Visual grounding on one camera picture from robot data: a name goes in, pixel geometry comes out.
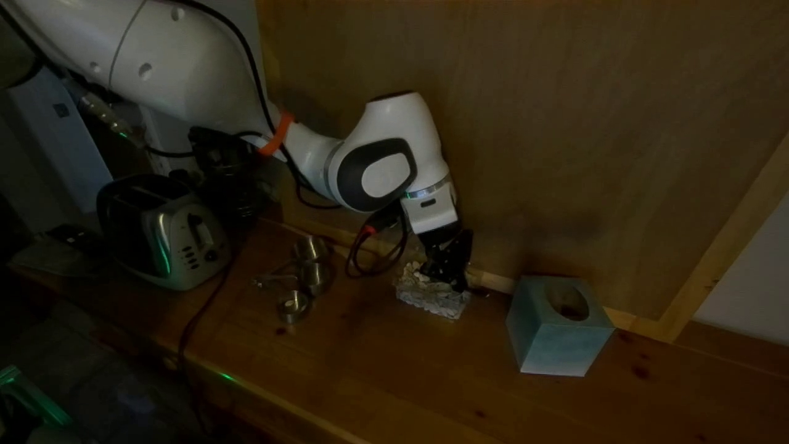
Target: appliance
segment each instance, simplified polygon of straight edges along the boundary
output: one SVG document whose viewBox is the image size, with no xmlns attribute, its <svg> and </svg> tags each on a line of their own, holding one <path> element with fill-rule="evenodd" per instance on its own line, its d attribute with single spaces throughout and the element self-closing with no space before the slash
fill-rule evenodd
<svg viewBox="0 0 789 444">
<path fill-rule="evenodd" d="M 219 223 L 180 181 L 117 181 L 102 187 L 96 212 L 118 264 L 155 286 L 187 291 L 229 261 Z"/>
</svg>

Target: metal object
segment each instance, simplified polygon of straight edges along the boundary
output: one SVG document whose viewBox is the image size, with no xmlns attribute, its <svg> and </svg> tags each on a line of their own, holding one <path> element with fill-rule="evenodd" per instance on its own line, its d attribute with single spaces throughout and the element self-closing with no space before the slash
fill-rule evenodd
<svg viewBox="0 0 789 444">
<path fill-rule="evenodd" d="M 295 327 L 313 306 L 313 300 L 298 289 L 276 302 L 276 316 L 289 328 Z"/>
<path fill-rule="evenodd" d="M 310 235 L 295 239 L 295 281 L 298 289 L 310 300 L 327 291 L 332 281 L 332 268 L 325 239 Z"/>
<path fill-rule="evenodd" d="M 295 286 L 295 268 L 287 264 L 272 274 L 262 274 L 251 280 L 251 286 L 257 286 L 265 295 L 283 295 Z"/>
</svg>

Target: clear plastic object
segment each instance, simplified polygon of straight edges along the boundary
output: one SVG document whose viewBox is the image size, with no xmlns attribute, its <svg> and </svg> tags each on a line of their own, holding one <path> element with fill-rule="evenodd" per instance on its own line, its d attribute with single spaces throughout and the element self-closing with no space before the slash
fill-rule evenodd
<svg viewBox="0 0 789 444">
<path fill-rule="evenodd" d="M 462 318 L 472 295 L 468 291 L 453 291 L 443 281 L 432 281 L 419 274 L 419 264 L 410 261 L 401 268 L 399 281 L 397 281 L 397 300 L 417 306 L 427 314 L 442 316 L 442 318 Z"/>
</svg>

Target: green light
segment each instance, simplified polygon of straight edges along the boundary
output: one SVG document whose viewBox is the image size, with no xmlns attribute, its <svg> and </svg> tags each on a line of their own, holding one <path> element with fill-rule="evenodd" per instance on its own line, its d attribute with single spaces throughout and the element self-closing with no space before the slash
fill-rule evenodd
<svg viewBox="0 0 789 444">
<path fill-rule="evenodd" d="M 225 382 L 237 382 L 237 379 L 229 376 L 229 374 L 219 374 L 219 379 L 221 379 Z"/>
<path fill-rule="evenodd" d="M 161 233 L 166 233 L 166 216 L 157 216 L 155 224 L 161 228 Z M 155 248 L 157 248 L 157 261 L 161 261 L 161 268 L 166 268 L 162 276 L 172 276 L 172 261 L 170 261 L 170 249 L 167 249 L 166 239 L 155 237 Z"/>
<path fill-rule="evenodd" d="M 72 418 L 53 398 L 35 387 L 14 365 L 0 369 L 0 395 L 14 398 L 28 413 L 39 414 L 49 427 L 72 425 Z"/>
</svg>

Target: cable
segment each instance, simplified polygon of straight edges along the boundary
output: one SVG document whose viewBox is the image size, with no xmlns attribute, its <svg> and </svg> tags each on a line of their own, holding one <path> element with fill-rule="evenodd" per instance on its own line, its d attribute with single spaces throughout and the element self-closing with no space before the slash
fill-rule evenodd
<svg viewBox="0 0 789 444">
<path fill-rule="evenodd" d="M 231 272 L 231 264 L 234 264 L 237 256 L 229 256 L 229 264 L 226 269 L 221 272 L 221 280 L 219 285 L 213 289 L 213 295 L 205 300 L 205 303 L 192 314 L 192 318 L 187 322 L 187 327 L 180 332 L 180 338 L 177 338 L 177 356 L 175 356 L 175 374 L 177 376 L 184 376 L 184 350 L 191 345 L 191 338 L 199 323 L 199 318 L 207 314 L 207 309 L 214 306 L 218 297 L 221 295 L 225 285 L 226 285 L 226 276 Z"/>
<path fill-rule="evenodd" d="M 244 137 L 262 139 L 260 132 L 239 132 L 239 133 L 234 133 L 234 137 L 237 137 L 237 139 L 244 139 Z M 298 200 L 304 208 L 310 208 L 310 210 L 341 210 L 341 208 L 343 208 L 343 205 L 310 203 L 310 200 L 304 196 L 304 191 L 313 194 L 316 198 L 324 198 L 324 196 L 316 194 L 310 185 L 298 184 L 295 175 L 293 175 L 293 184 L 295 184 L 295 200 Z"/>
<path fill-rule="evenodd" d="M 394 224 L 399 228 L 397 245 L 387 254 L 383 254 L 383 260 L 373 261 L 369 268 L 362 268 L 361 264 L 361 252 L 362 252 L 366 242 L 369 237 L 385 233 L 387 228 L 394 228 Z M 376 212 L 373 218 L 367 218 L 362 231 L 356 235 L 356 239 L 351 245 L 351 252 L 347 252 L 347 260 L 345 260 L 345 274 L 351 280 L 385 274 L 389 268 L 394 268 L 401 260 L 408 242 L 410 242 L 410 228 L 408 228 L 408 221 L 401 216 L 401 208 L 394 203 L 394 205 Z"/>
<path fill-rule="evenodd" d="M 143 152 L 149 152 L 154 155 L 161 155 L 161 158 L 194 158 L 192 152 L 187 152 L 187 154 L 167 154 L 167 152 L 161 152 L 161 148 L 154 148 L 154 145 L 143 145 Z"/>
<path fill-rule="evenodd" d="M 268 112 L 268 102 L 266 102 L 266 95 L 265 95 L 265 83 L 262 83 L 262 75 L 260 75 L 260 70 L 257 70 L 257 59 L 255 59 L 255 55 L 251 55 L 251 48 L 250 48 L 244 32 L 242 32 L 229 18 L 225 18 L 221 12 L 218 12 L 218 11 L 213 11 L 213 9 L 202 5 L 202 2 L 192 2 L 192 0 L 191 0 L 191 2 L 184 2 L 184 5 L 191 5 L 191 9 L 194 9 L 194 11 L 199 11 L 199 12 L 209 15 L 209 18 L 214 18 L 218 22 L 221 22 L 221 25 L 239 39 L 239 44 L 242 44 L 242 50 L 244 50 L 244 58 L 247 58 L 247 65 L 250 65 L 250 70 L 251 70 L 257 100 L 262 102 L 266 126 L 268 126 L 272 133 L 276 133 L 276 126 L 273 126 L 273 118 L 272 118 L 272 112 Z M 298 165 L 295 165 L 292 152 L 287 148 L 287 143 L 282 143 L 279 152 L 282 152 L 282 155 L 287 158 L 289 173 L 293 175 L 295 198 L 298 198 L 300 205 L 313 208 L 313 210 L 339 210 L 339 208 L 341 208 L 341 205 L 310 205 L 308 200 L 304 200 L 304 191 L 300 191 L 300 187 L 313 191 L 313 187 L 310 187 L 310 181 L 298 171 Z"/>
<path fill-rule="evenodd" d="M 131 25 L 140 18 L 145 2 L 149 2 L 149 0 L 143 0 L 143 2 L 138 5 L 138 11 L 131 15 L 125 31 L 120 32 L 118 50 L 123 48 L 125 38 L 129 38 L 129 32 L 131 32 Z M 117 55 L 113 55 L 113 63 L 108 65 L 108 76 L 107 76 L 107 80 L 113 80 L 113 76 L 117 76 L 117 65 L 118 65 L 118 58 L 120 58 L 118 50 L 117 50 Z"/>
</svg>

